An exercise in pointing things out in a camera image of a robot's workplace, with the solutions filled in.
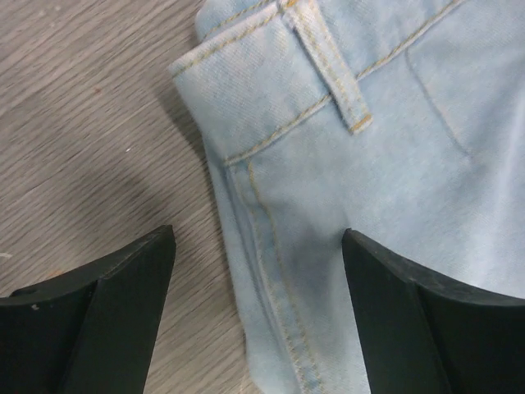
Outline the light blue jeans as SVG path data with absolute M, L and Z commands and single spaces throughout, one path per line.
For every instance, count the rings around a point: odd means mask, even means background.
M 261 392 L 369 392 L 349 228 L 523 297 L 523 2 L 207 1 L 195 27 L 171 73 Z

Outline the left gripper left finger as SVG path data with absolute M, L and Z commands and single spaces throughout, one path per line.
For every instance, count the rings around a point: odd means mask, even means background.
M 141 393 L 175 257 L 165 225 L 2 298 L 2 392 Z

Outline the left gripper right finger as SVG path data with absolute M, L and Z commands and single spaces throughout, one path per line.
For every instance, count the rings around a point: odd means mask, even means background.
M 521 393 L 524 302 L 347 230 L 342 252 L 374 393 Z

